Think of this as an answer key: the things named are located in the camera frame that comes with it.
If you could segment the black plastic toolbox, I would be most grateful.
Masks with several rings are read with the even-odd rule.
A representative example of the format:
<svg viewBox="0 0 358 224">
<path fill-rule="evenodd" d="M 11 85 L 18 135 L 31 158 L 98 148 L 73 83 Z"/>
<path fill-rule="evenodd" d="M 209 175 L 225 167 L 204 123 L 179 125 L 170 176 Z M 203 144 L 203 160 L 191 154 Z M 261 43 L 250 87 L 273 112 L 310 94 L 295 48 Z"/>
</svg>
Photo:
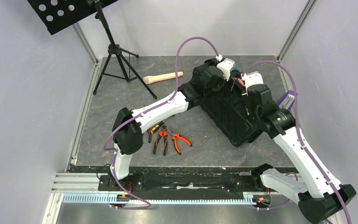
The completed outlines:
<svg viewBox="0 0 358 224">
<path fill-rule="evenodd" d="M 223 87 L 200 105 L 235 147 L 252 143 L 262 134 L 249 111 L 249 99 L 242 95 L 245 90 L 241 72 L 233 69 Z"/>
</svg>

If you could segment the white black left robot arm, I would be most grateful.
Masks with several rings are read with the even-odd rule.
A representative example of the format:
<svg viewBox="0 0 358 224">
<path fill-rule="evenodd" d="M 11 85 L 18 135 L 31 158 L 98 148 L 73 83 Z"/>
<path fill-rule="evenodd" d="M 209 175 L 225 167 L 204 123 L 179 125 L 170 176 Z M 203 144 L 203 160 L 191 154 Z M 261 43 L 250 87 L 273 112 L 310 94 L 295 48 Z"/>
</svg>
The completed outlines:
<svg viewBox="0 0 358 224">
<path fill-rule="evenodd" d="M 205 63 L 193 71 L 192 79 L 167 97 L 130 111 L 119 111 L 113 130 L 114 155 L 110 166 L 110 185 L 115 190 L 126 188 L 132 155 L 143 145 L 143 134 L 155 124 L 204 103 L 229 79 L 235 63 L 229 60 L 213 65 Z"/>
</svg>

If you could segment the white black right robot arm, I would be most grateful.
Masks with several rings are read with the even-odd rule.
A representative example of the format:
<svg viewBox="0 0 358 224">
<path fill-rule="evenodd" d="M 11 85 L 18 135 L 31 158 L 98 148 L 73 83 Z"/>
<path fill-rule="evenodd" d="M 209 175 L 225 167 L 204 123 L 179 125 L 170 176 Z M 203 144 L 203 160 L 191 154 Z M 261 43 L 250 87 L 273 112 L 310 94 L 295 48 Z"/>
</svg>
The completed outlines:
<svg viewBox="0 0 358 224">
<path fill-rule="evenodd" d="M 356 190 L 351 184 L 342 184 L 320 161 L 295 117 L 273 101 L 269 87 L 265 84 L 247 87 L 247 98 L 258 127 L 286 153 L 303 178 L 299 182 L 263 164 L 251 171 L 251 186 L 255 190 L 273 189 L 284 195 L 298 205 L 312 224 L 346 210 Z"/>
</svg>

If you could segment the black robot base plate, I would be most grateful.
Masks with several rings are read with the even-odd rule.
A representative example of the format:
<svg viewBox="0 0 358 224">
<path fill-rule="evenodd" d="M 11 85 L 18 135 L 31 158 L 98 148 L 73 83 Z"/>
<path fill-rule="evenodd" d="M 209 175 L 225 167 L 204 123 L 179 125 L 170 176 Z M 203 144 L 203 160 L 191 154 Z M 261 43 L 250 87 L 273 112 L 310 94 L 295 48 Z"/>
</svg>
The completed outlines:
<svg viewBox="0 0 358 224">
<path fill-rule="evenodd" d="M 99 191 L 124 187 L 145 200 L 240 199 L 244 192 L 267 192 L 247 167 L 130 167 L 119 183 L 108 168 L 98 169 L 96 176 Z"/>
</svg>

